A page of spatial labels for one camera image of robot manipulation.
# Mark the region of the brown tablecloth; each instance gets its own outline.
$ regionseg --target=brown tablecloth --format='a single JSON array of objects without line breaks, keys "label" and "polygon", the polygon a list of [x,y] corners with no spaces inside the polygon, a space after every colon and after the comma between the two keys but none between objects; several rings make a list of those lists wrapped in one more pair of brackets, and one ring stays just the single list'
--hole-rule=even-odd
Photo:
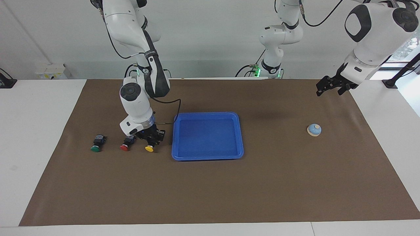
[{"label": "brown tablecloth", "polygon": [[[403,220],[420,213],[350,93],[315,94],[316,80],[171,81],[181,112],[239,115],[239,160],[176,162],[172,126],[155,153],[119,149],[121,80],[89,80],[21,226]],[[177,104],[151,101],[157,122]],[[310,136],[318,123],[323,132]],[[90,151],[97,134],[102,152]]]}]

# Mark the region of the blue tray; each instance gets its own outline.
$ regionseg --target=blue tray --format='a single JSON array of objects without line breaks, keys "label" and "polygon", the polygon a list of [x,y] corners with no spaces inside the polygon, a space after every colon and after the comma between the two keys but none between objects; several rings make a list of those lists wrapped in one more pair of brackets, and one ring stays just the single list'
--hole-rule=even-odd
[{"label": "blue tray", "polygon": [[239,159],[244,155],[234,112],[181,113],[173,126],[172,157],[178,161]]}]

